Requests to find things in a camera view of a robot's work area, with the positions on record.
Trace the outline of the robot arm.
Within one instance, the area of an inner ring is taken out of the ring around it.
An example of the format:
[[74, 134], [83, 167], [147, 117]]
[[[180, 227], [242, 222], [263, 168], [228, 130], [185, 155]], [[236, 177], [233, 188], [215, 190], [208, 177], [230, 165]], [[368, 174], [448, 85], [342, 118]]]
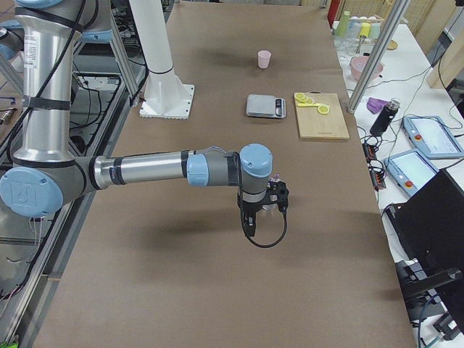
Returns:
[[185, 178], [192, 186], [235, 186], [245, 236], [270, 203], [273, 156], [261, 144], [240, 152], [201, 150], [107, 158], [76, 157], [68, 149], [73, 47], [110, 41], [108, 1], [17, 1], [24, 30], [22, 145], [1, 177], [1, 198], [18, 215], [42, 218], [92, 191], [111, 185]]
[[1, 55], [6, 60], [13, 59], [24, 49], [25, 31], [18, 20], [6, 20], [1, 23]]

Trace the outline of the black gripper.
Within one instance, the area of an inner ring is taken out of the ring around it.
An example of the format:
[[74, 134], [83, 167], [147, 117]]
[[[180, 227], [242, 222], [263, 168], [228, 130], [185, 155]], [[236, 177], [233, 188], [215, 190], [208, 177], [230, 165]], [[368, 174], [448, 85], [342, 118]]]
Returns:
[[246, 202], [239, 197], [237, 204], [240, 209], [241, 227], [246, 237], [254, 237], [256, 231], [256, 215], [261, 210], [261, 204], [258, 202]]

